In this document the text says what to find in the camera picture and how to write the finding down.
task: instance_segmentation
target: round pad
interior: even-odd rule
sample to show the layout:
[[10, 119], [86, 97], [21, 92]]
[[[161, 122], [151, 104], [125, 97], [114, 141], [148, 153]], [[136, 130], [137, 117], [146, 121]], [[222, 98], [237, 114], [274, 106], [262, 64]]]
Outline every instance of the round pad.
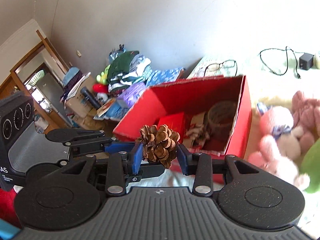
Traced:
[[257, 229], [275, 230], [297, 223], [305, 204], [300, 191], [270, 174], [257, 175], [243, 175], [246, 179], [234, 180], [220, 190], [217, 200], [223, 213]]
[[47, 164], [47, 163], [33, 166], [27, 172], [26, 184], [29, 185], [30, 183], [37, 181], [38, 179], [41, 179], [45, 175], [48, 175], [49, 173], [56, 171], [57, 169], [59, 169], [58, 166], [54, 164]]
[[271, 187], [251, 188], [244, 197], [251, 205], [263, 208], [275, 207], [282, 201], [281, 193]]
[[72, 141], [78, 133], [75, 129], [55, 129], [46, 134], [49, 141], [66, 143]]
[[90, 219], [100, 206], [100, 194], [87, 182], [89, 169], [86, 174], [78, 173], [82, 164], [64, 166], [23, 188], [14, 201], [21, 224], [39, 230], [64, 230]]
[[45, 188], [36, 196], [37, 202], [48, 208], [60, 208], [67, 206], [73, 200], [71, 190], [64, 187]]

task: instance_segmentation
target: cardboard box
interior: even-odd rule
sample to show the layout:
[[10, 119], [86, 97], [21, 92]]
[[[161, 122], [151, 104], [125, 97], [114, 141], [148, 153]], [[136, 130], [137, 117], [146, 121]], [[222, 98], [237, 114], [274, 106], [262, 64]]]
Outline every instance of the cardboard box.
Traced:
[[82, 129], [86, 130], [105, 130], [107, 127], [106, 122], [94, 120], [93, 117], [97, 114], [96, 109], [92, 109], [85, 118], [81, 118], [78, 115], [75, 115], [72, 120], [76, 122]]
[[93, 107], [80, 93], [80, 90], [83, 87], [87, 87], [90, 92], [93, 92], [92, 86], [95, 83], [95, 79], [90, 75], [81, 83], [80, 87], [77, 89], [76, 95], [65, 102], [66, 106], [81, 118], [85, 118]]
[[157, 124], [161, 117], [179, 112], [196, 115], [223, 100], [237, 102], [230, 137], [226, 145], [210, 141], [204, 150], [222, 151], [220, 156], [212, 155], [214, 159], [224, 159], [226, 154], [243, 158], [252, 119], [246, 76], [195, 78], [149, 87], [113, 133], [120, 140], [134, 141], [140, 136], [139, 130], [143, 125]]

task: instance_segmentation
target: green sweater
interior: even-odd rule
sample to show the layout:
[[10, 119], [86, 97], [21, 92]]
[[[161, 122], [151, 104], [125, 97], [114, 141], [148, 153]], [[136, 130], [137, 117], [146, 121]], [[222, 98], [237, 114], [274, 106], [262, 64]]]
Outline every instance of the green sweater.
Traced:
[[110, 80], [117, 76], [118, 74], [122, 73], [126, 75], [129, 73], [130, 63], [135, 55], [139, 54], [139, 51], [126, 51], [125, 53], [121, 54], [117, 57], [110, 65], [108, 70], [107, 80], [110, 83]]

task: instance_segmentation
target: ribbed rubber surface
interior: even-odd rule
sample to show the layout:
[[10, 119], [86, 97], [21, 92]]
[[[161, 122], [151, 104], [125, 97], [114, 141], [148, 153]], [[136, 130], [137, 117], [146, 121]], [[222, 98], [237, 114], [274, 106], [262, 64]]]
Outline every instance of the ribbed rubber surface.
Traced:
[[133, 187], [109, 199], [101, 212], [77, 228], [44, 232], [25, 228], [14, 240], [304, 240], [293, 227], [281, 232], [241, 228], [224, 217], [209, 198], [187, 187]]
[[36, 164], [67, 160], [68, 152], [69, 147], [51, 142], [44, 134], [37, 133], [32, 122], [12, 145], [8, 157], [13, 169], [25, 173]]

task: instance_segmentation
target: pine cone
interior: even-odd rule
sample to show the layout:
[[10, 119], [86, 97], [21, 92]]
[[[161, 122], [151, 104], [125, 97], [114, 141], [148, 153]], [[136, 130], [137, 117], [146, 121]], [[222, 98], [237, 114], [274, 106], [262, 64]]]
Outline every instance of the pine cone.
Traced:
[[140, 129], [141, 137], [137, 141], [143, 143], [143, 158], [148, 162], [158, 162], [166, 168], [171, 167], [171, 162], [177, 157], [176, 143], [180, 135], [169, 129], [167, 125], [144, 125]]

